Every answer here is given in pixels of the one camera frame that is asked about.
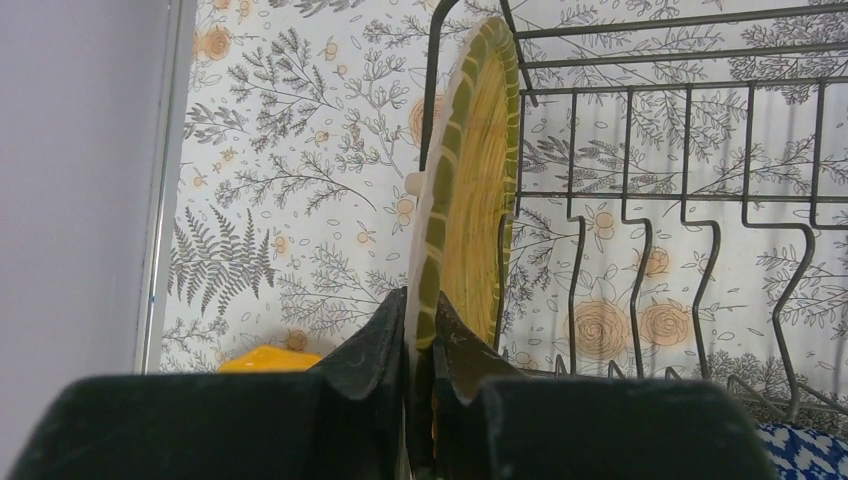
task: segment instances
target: white wall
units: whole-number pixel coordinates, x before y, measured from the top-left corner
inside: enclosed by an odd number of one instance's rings
[[[0,1],[0,475],[63,386],[132,370],[168,3]]]

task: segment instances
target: metal dish rack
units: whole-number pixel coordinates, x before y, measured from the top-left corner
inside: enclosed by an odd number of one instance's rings
[[[438,57],[439,57],[439,42],[441,40],[441,29],[442,24],[445,21],[448,13],[451,9],[459,2],[459,0],[442,0],[439,5],[436,7],[432,23],[430,25],[429,32],[429,44],[428,44],[428,57],[427,57],[427,76],[426,76],[426,87],[425,87],[425,97],[424,97],[424,118],[423,118],[423,134],[421,141],[421,151],[420,151],[420,166],[419,169],[421,171],[424,170],[427,161],[428,154],[428,146],[430,145],[430,138],[432,135],[433,129],[433,112],[435,107],[435,97],[436,97],[436,84],[437,84],[437,70],[438,70]],[[693,327],[695,334],[695,342],[697,346],[697,355],[698,355],[698,363],[700,366],[700,372],[702,372],[702,377],[705,380],[710,380],[711,372],[708,368],[707,364],[707,354],[704,346],[704,338],[701,331],[700,318],[698,313],[698,307],[704,297],[704,294],[707,289],[707,285],[712,275],[713,269],[715,267],[716,261],[719,256],[720,246],[721,246],[721,228],[718,222],[713,220],[701,220],[701,221],[692,221],[687,218],[687,208],[686,203],[688,201],[708,201],[708,202],[733,202],[742,204],[742,215],[741,222],[742,225],[746,228],[756,228],[756,229],[771,229],[771,230],[783,230],[783,231],[799,231],[802,232],[804,238],[806,240],[806,248],[801,256],[800,266],[797,271],[794,273],[792,278],[788,283],[788,287],[783,292],[783,294],[778,299],[774,309],[772,311],[772,327],[774,329],[775,339],[777,342],[777,347],[780,353],[780,357],[783,360],[783,367],[786,373],[786,378],[788,381],[788,389],[789,389],[789,398],[788,399],[776,399],[776,398],[766,398],[762,394],[760,394],[757,390],[755,390],[751,385],[746,383],[743,379],[738,376],[731,375],[728,378],[726,387],[728,390],[734,394],[736,398],[742,401],[744,404],[747,404],[749,408],[753,410],[759,410],[761,413],[764,413],[765,416],[770,416],[771,420],[783,421],[783,422],[793,422],[799,415],[799,412],[802,409],[806,409],[813,412],[827,412],[830,414],[836,414],[840,416],[848,416],[848,409],[834,402],[830,398],[822,395],[818,391],[809,387],[808,385],[801,383],[797,380],[795,375],[795,371],[792,365],[792,359],[789,354],[789,350],[786,344],[786,338],[783,333],[783,328],[781,326],[778,318],[780,316],[780,312],[783,307],[786,305],[789,300],[790,295],[793,290],[798,286],[801,281],[805,270],[810,266],[813,253],[816,248],[816,239],[814,235],[813,229],[818,230],[840,230],[840,231],[848,231],[848,225],[839,225],[839,224],[821,224],[816,220],[816,212],[820,204],[829,203],[829,204],[848,204],[848,195],[839,195],[839,196],[824,196],[819,195],[819,175],[820,175],[820,166],[821,166],[821,156],[822,156],[822,128],[823,128],[823,117],[824,117],[824,106],[827,101],[826,93],[827,86],[834,84],[842,84],[848,83],[848,76],[831,76],[831,77],[823,77],[823,78],[798,78],[791,80],[774,80],[774,79],[756,79],[749,81],[722,81],[722,82],[700,82],[700,83],[681,83],[681,84],[666,84],[666,85],[632,85],[632,86],[610,86],[610,87],[592,87],[592,88],[535,88],[532,82],[532,78],[530,75],[530,71],[534,69],[541,68],[562,68],[562,67],[572,67],[572,66],[580,66],[580,65],[614,65],[614,64],[627,64],[627,63],[656,63],[656,62],[665,62],[665,61],[686,61],[686,60],[716,60],[716,59],[726,59],[733,57],[747,57],[747,56],[764,56],[764,55],[778,55],[778,54],[804,54],[804,53],[813,53],[813,52],[835,52],[835,51],[848,51],[848,41],[839,42],[839,43],[821,43],[821,44],[809,44],[809,45],[792,45],[792,46],[781,46],[781,47],[768,47],[768,48],[745,48],[745,49],[732,49],[732,50],[719,50],[719,51],[692,51],[687,53],[669,53],[669,54],[653,54],[653,55],[640,55],[640,56],[604,56],[599,58],[575,58],[575,59],[561,59],[561,60],[545,60],[545,61],[534,61],[527,62],[525,60],[525,56],[522,52],[521,41],[525,39],[541,39],[541,38],[550,38],[550,37],[569,37],[569,36],[579,36],[579,35],[590,35],[590,34],[598,34],[598,33],[617,33],[617,32],[633,32],[639,30],[651,30],[651,29],[660,29],[660,28],[674,28],[674,27],[695,27],[695,26],[704,26],[704,25],[715,25],[715,24],[725,24],[732,22],[744,22],[744,21],[758,21],[758,20],[769,20],[769,19],[777,19],[777,18],[787,18],[787,17],[801,17],[801,16],[810,16],[810,15],[824,15],[824,14],[846,14],[848,13],[848,3],[829,3],[829,4],[815,5],[809,7],[796,7],[796,8],[781,8],[781,9],[771,9],[771,10],[760,10],[760,11],[750,11],[750,12],[742,12],[742,13],[726,13],[726,14],[718,14],[718,15],[708,15],[708,16],[698,16],[698,17],[688,17],[688,18],[673,18],[669,20],[649,20],[649,21],[635,21],[635,22],[624,22],[624,23],[612,23],[612,24],[599,24],[599,25],[588,25],[588,26],[578,26],[578,27],[564,27],[564,28],[552,28],[552,29],[540,29],[540,30],[530,30],[530,31],[517,31],[515,28],[515,21],[512,15],[512,9],[510,7],[508,0],[500,0],[500,6],[502,9],[502,13],[505,21],[509,25],[510,29],[513,32],[513,36],[515,38],[516,47],[518,51],[518,62],[519,68],[521,70],[522,78],[524,80],[525,88],[521,90],[521,147],[519,150],[519,170],[518,170],[518,191],[516,194],[516,213],[515,218],[518,218],[521,199],[522,198],[562,198],[566,200],[565,207],[565,216],[569,222],[576,222],[579,224],[580,232],[579,232],[579,240],[577,243],[577,253],[573,264],[574,271],[580,271],[581,260],[583,259],[583,248],[586,242],[587,230],[586,230],[586,219],[582,215],[574,215],[572,211],[572,204],[574,199],[582,198],[582,199],[613,199],[621,202],[621,221],[625,225],[641,225],[645,228],[646,235],[644,236],[644,251],[650,251],[652,248],[652,233],[653,226],[651,219],[649,218],[628,218],[627,217],[627,202],[628,200],[654,200],[654,201],[677,201],[680,202],[680,222],[684,226],[691,227],[702,227],[709,228],[712,231],[712,246],[711,252],[709,256],[708,263],[704,272],[702,274],[701,281],[699,283],[697,293],[695,295],[693,301]],[[784,87],[784,86],[797,86],[797,85],[809,85],[813,86],[817,90],[817,107],[816,107],[816,122],[815,122],[815,144],[813,150],[813,161],[812,161],[812,179],[811,186],[812,191],[808,196],[779,196],[779,195],[756,195],[751,193],[751,185],[750,185],[750,170],[751,170],[751,151],[752,151],[752,135],[753,135],[753,118],[754,118],[754,99],[757,95],[757,91],[763,87]],[[744,155],[744,179],[743,179],[743,187],[741,195],[698,195],[698,194],[690,194],[688,192],[689,186],[689,162],[690,162],[690,134],[691,134],[691,109],[692,109],[692,94],[696,90],[702,89],[721,89],[721,88],[736,88],[736,89],[746,89],[747,90],[747,117],[745,120],[745,155]],[[629,166],[630,166],[630,142],[631,142],[631,128],[632,128],[632,120],[633,120],[633,98],[634,94],[637,92],[646,92],[646,91],[667,91],[667,92],[683,92],[685,95],[685,109],[686,109],[686,118],[685,124],[683,125],[683,158],[682,158],[682,185],[680,193],[672,193],[672,194],[645,194],[645,193],[630,193],[628,192],[628,175],[629,175]],[[568,184],[567,189],[565,191],[533,191],[526,190],[522,185],[522,170],[524,165],[524,137],[525,137],[525,108],[527,101],[532,102],[533,106],[538,106],[538,98],[539,97],[552,97],[552,96],[562,96],[562,95],[571,95],[571,122],[570,125],[575,125],[578,105],[577,98],[579,94],[623,94],[626,95],[626,114],[625,114],[625,140],[624,140],[624,164],[623,164],[623,180],[622,180],[622,191],[621,192],[611,192],[611,193],[584,193],[584,192],[576,192],[573,182],[573,171],[574,164],[573,162],[569,165],[569,175],[568,175]],[[570,152],[569,158],[574,158],[575,154],[575,135],[576,128],[571,128],[571,141],[570,141]],[[749,206],[752,202],[785,202],[785,203],[804,203],[810,208],[810,215],[808,223],[755,223],[749,220]],[[648,263],[648,255],[642,255],[641,260],[638,265],[638,270],[636,274],[636,279],[633,285],[633,291],[630,297],[630,305],[629,305],[629,316],[631,321],[631,329],[632,329],[632,337],[633,344],[635,347],[635,361],[636,361],[636,375],[639,378],[644,377],[644,367],[642,361],[642,354],[640,349],[640,336],[638,334],[639,327],[636,315],[636,301],[639,296],[639,289],[641,287],[642,281],[645,277],[645,271]],[[576,340],[575,340],[575,326],[574,326],[574,291],[577,284],[577,275],[572,275],[571,279],[571,288],[568,293],[568,328],[569,328],[569,351],[571,354],[569,355],[569,363],[570,365],[566,365],[563,360],[562,355],[557,354],[554,366],[554,372],[541,371],[541,370],[525,370],[526,373],[532,376],[570,376],[575,375],[577,371],[577,355],[576,352]],[[505,272],[501,272],[501,278],[506,279]],[[507,357],[509,354],[506,350],[504,350],[504,356]],[[608,377],[609,378],[624,378],[619,365],[615,363],[615,361],[610,361],[608,364]],[[671,367],[668,367],[665,371],[666,379],[680,379],[678,373]],[[809,394],[815,399],[819,400],[821,404],[814,404],[803,402],[802,403],[802,395],[803,393]]]

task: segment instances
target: metal edge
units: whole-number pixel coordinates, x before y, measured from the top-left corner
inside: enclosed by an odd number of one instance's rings
[[[167,278],[170,268],[167,252],[171,246],[173,215],[176,211],[196,4],[193,0],[168,2],[168,38],[159,98],[156,158],[151,177],[134,373],[155,373],[159,370],[161,347],[158,339],[164,326],[163,300],[167,295],[167,282],[159,280]]]

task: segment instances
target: blue patterned fabric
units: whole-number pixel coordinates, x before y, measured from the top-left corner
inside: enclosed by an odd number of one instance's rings
[[[848,443],[807,428],[760,425],[757,435],[780,478],[848,478]]]

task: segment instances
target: yellow sponge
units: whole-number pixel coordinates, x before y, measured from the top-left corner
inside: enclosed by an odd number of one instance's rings
[[[295,352],[262,345],[239,358],[223,363],[220,373],[302,372],[321,361],[314,353]]]

